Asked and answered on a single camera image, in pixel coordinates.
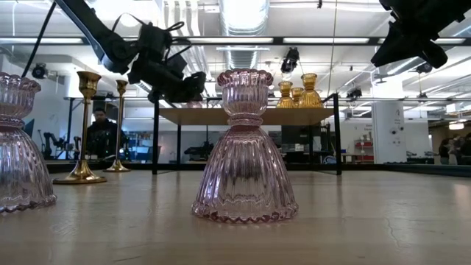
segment scalloped glass rim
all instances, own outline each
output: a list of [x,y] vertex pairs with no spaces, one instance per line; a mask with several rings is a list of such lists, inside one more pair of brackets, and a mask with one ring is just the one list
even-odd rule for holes
[[217,83],[220,86],[225,86],[230,83],[231,79],[233,78],[233,74],[252,74],[252,73],[257,73],[257,74],[265,74],[265,80],[266,80],[266,86],[272,85],[273,83],[273,76],[269,72],[265,70],[257,70],[257,69],[233,69],[233,70],[227,70],[223,73],[220,73],[220,75],[217,78]]
[[39,92],[41,91],[41,86],[38,82],[29,79],[28,77],[21,78],[17,74],[8,74],[5,72],[0,72],[0,82],[5,80],[6,78],[9,80],[19,80],[20,85],[18,86],[18,91],[31,91],[31,92]]

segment person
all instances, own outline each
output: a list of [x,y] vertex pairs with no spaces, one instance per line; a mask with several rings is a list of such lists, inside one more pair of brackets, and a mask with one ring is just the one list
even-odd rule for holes
[[450,140],[443,139],[439,147],[440,163],[442,165],[450,164],[450,154],[448,154],[449,151],[450,151]]
[[459,134],[453,135],[453,154],[456,156],[456,165],[461,165],[461,145],[464,139]]
[[456,158],[456,144],[455,144],[455,139],[452,138],[449,140],[450,143],[450,150],[448,151],[448,164],[449,165],[458,165],[458,159]]
[[[106,117],[106,111],[98,107],[93,111],[95,121],[87,128],[87,151],[98,158],[106,158],[116,152],[118,125]],[[122,139],[126,135],[121,131]]]
[[471,166],[471,132],[466,135],[461,146],[461,164]]

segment ribbed glass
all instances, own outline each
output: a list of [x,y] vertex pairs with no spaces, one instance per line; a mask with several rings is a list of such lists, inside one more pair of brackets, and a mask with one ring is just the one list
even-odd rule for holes
[[281,97],[278,100],[277,107],[278,108],[295,108],[296,105],[294,104],[293,99],[289,97],[289,92],[291,91],[291,87],[293,85],[292,82],[280,82],[278,84],[280,86]]
[[231,128],[211,152],[192,205],[196,216],[219,222],[276,222],[298,211],[286,168],[260,128],[273,82],[265,71],[236,69],[218,77]]
[[0,73],[0,213],[56,201],[43,156],[21,129],[38,91],[35,81]]
[[300,98],[302,92],[304,91],[303,88],[292,88],[291,89],[291,96],[293,97],[293,102],[295,107],[299,107],[300,105]]
[[303,74],[301,79],[305,90],[304,92],[302,92],[299,107],[324,107],[324,105],[322,104],[321,97],[314,90],[314,87],[316,86],[317,75]]

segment wooden shelf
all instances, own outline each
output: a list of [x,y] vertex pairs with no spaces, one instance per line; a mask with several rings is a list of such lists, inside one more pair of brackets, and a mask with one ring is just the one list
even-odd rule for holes
[[[221,108],[164,108],[160,115],[180,125],[227,125],[229,116]],[[333,115],[331,108],[266,109],[263,125],[315,125]]]

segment amber glass candle holder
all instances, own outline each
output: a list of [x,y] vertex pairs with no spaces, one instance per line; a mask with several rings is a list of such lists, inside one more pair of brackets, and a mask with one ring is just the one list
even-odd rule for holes
[[316,86],[317,74],[303,74],[301,77],[304,85],[304,92],[302,92],[299,107],[322,108],[321,97],[314,90]]
[[304,88],[292,88],[291,89],[291,97],[293,98],[294,107],[299,107],[300,99]]
[[292,82],[280,82],[278,84],[280,86],[281,98],[278,100],[277,107],[279,108],[294,108],[293,99],[289,97],[289,92],[291,91],[291,87],[293,85]]

